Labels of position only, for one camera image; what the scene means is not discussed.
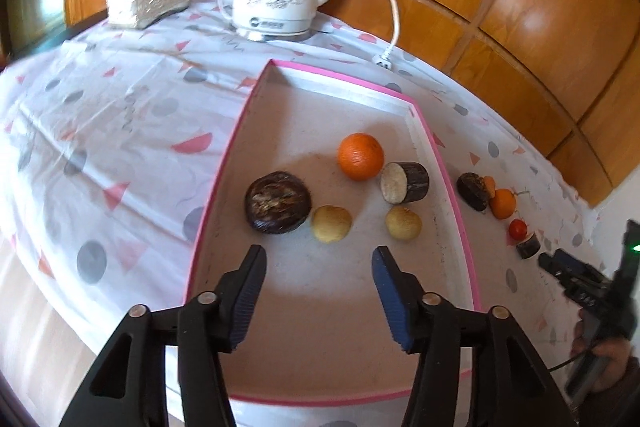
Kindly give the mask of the person right hand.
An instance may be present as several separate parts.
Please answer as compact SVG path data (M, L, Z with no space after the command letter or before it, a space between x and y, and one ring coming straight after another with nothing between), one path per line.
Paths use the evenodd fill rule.
M585 320L581 317L574 327L574 339L572 349L570 349L571 358L581 355L587 349L584 329ZM592 351L597 357L608 360L608 365L591 388L592 392L604 392L614 387L626 374L627 365L631 358L631 343L623 337L611 337L602 340Z

